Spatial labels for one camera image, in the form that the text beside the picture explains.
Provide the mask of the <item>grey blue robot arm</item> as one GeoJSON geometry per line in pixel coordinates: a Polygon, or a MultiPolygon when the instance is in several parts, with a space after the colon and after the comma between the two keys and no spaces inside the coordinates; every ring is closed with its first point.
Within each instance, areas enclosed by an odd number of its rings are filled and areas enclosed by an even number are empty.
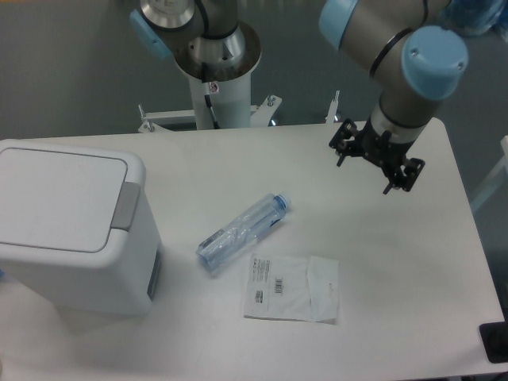
{"type": "MultiPolygon", "coordinates": [[[[468,65],[468,50],[430,19],[446,1],[328,1],[318,26],[383,88],[366,125],[346,120],[330,141],[340,160],[361,157],[379,167],[387,189],[409,191],[425,163],[408,157],[440,103],[468,65]]],[[[251,105],[251,74],[260,38],[240,20],[235,1],[142,1],[129,16],[154,56],[171,57],[188,78],[199,129],[264,124],[251,105]]]]}

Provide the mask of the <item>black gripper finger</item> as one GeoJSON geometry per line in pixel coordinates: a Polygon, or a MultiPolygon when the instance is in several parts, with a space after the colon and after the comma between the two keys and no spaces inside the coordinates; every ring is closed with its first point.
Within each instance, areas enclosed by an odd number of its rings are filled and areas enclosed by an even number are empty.
{"type": "Polygon", "coordinates": [[[410,192],[424,167],[425,161],[417,158],[405,159],[400,166],[383,164],[382,171],[388,179],[383,194],[392,189],[410,192]]]}
{"type": "Polygon", "coordinates": [[[358,157],[360,155],[360,146],[356,141],[359,132],[356,123],[350,118],[346,118],[333,135],[329,147],[337,154],[338,167],[343,164],[347,157],[358,157]]]}

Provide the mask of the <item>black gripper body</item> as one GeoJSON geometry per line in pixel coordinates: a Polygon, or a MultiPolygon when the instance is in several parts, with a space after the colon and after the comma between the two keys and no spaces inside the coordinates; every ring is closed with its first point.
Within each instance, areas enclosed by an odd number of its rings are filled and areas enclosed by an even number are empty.
{"type": "Polygon", "coordinates": [[[356,135],[354,142],[359,145],[361,156],[378,167],[401,167],[410,148],[410,144],[391,141],[391,133],[388,131],[378,134],[370,118],[356,135]]]}

